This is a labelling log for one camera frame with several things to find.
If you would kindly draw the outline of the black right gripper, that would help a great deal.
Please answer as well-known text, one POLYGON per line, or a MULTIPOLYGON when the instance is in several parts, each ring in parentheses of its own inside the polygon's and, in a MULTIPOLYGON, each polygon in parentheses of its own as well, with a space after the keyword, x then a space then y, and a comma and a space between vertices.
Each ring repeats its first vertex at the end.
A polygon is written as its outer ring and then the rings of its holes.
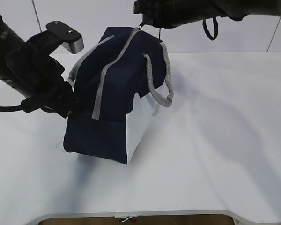
POLYGON ((142 15, 141 26, 173 29, 215 17, 210 0, 137 0, 133 13, 142 15))

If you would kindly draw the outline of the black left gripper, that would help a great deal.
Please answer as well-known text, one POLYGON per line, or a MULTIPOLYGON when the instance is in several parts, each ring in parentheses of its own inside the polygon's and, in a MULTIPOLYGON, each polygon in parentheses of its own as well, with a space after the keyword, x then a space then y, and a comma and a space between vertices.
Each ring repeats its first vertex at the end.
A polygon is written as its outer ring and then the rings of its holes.
POLYGON ((64 118, 82 113, 71 85, 61 76, 65 68, 50 56, 61 43, 44 31, 6 55, 7 66, 25 87, 25 100, 21 102, 25 112, 42 109, 64 118))

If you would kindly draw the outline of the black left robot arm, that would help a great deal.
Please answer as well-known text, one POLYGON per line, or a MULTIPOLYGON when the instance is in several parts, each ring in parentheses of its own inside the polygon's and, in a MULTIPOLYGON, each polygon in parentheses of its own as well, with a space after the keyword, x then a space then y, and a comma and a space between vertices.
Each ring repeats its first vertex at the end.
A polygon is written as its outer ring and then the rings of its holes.
POLYGON ((59 46, 77 54, 84 48, 82 35, 61 21, 53 21, 45 31, 24 41, 0 15, 0 80, 25 97, 20 105, 0 106, 0 112, 42 109, 63 118, 81 113, 72 86, 62 77, 65 68, 50 56, 59 46))

